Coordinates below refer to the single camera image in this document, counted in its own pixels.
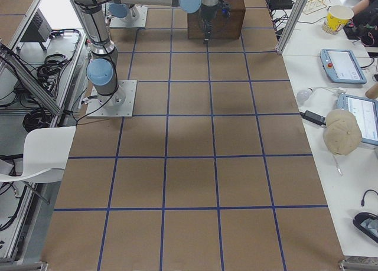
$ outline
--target hat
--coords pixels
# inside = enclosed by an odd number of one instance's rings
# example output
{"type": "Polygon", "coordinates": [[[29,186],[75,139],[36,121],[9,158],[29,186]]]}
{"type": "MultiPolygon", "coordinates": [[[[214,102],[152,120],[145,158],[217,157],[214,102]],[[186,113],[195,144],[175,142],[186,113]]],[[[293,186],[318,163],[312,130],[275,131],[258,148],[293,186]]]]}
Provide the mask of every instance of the hat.
{"type": "Polygon", "coordinates": [[[333,110],[325,118],[327,128],[323,138],[328,150],[335,155],[348,155],[362,140],[356,117],[347,110],[333,110]]]}

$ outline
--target blue tablet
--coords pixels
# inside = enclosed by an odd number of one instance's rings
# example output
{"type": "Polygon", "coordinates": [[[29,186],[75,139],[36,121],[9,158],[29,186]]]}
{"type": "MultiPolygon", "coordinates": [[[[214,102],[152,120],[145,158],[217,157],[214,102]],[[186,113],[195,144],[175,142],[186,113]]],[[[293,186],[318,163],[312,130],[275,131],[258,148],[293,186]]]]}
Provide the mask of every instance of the blue tablet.
{"type": "Polygon", "coordinates": [[[341,94],[337,107],[355,115],[362,133],[362,142],[378,145],[378,101],[341,94]]]}
{"type": "Polygon", "coordinates": [[[321,50],[320,59],[327,76],[335,83],[367,82],[356,57],[350,50],[321,50]]]}

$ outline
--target yellow cup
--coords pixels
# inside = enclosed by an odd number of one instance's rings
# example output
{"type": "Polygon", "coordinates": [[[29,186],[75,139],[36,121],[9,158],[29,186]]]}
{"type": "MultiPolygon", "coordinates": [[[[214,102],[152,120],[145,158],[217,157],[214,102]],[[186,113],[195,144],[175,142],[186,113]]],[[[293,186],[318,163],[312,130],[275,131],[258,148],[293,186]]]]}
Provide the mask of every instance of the yellow cup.
{"type": "Polygon", "coordinates": [[[353,10],[342,5],[331,6],[322,29],[329,34],[337,34],[353,17],[353,10]]]}

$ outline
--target white desk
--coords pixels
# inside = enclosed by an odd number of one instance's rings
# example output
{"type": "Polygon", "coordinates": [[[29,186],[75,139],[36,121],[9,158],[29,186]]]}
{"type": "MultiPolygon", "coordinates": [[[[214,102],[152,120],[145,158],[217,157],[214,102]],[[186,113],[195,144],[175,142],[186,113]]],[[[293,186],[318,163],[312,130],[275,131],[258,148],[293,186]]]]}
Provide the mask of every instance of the white desk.
{"type": "MultiPolygon", "coordinates": [[[[340,4],[331,0],[332,5],[340,4]]],[[[314,22],[327,14],[326,9],[310,15],[301,15],[300,21],[314,22]]],[[[371,59],[364,47],[357,42],[346,39],[344,32],[330,35],[321,29],[323,20],[315,24],[297,23],[293,35],[283,52],[294,94],[309,87],[342,87],[348,94],[364,96],[365,91],[375,82],[376,63],[364,70],[368,83],[350,85],[332,83],[322,69],[319,53],[322,48],[353,50],[361,66],[368,65],[371,59]]],[[[302,105],[301,111],[311,110],[326,116],[335,109],[337,96],[324,89],[316,90],[302,105]]],[[[338,239],[345,256],[378,257],[378,244],[353,226],[352,219],[362,211],[377,213],[378,199],[368,194],[365,207],[361,207],[361,199],[365,190],[378,190],[378,158],[373,147],[363,143],[347,156],[336,156],[343,176],[336,169],[332,154],[323,141],[324,128],[304,120],[304,126],[319,172],[324,194],[332,215],[338,239]]]]}

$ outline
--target metal mounting plate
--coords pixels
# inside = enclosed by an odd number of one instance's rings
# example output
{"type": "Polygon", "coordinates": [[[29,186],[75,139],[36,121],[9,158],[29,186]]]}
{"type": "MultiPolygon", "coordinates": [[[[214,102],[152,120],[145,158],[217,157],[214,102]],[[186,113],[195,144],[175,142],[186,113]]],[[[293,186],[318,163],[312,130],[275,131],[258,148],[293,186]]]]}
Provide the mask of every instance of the metal mounting plate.
{"type": "Polygon", "coordinates": [[[112,18],[110,22],[110,29],[128,29],[128,28],[139,28],[145,27],[147,21],[147,6],[136,6],[139,11],[139,18],[135,21],[125,22],[119,18],[112,18]]]}
{"type": "MultiPolygon", "coordinates": [[[[135,103],[137,80],[119,80],[118,84],[119,87],[123,88],[123,90],[126,93],[125,101],[120,106],[106,107],[105,105],[101,109],[96,110],[100,107],[99,100],[89,100],[86,114],[91,113],[95,110],[96,111],[88,115],[88,118],[132,117],[135,103]]],[[[97,95],[97,91],[94,87],[92,88],[91,95],[97,95]]]]}

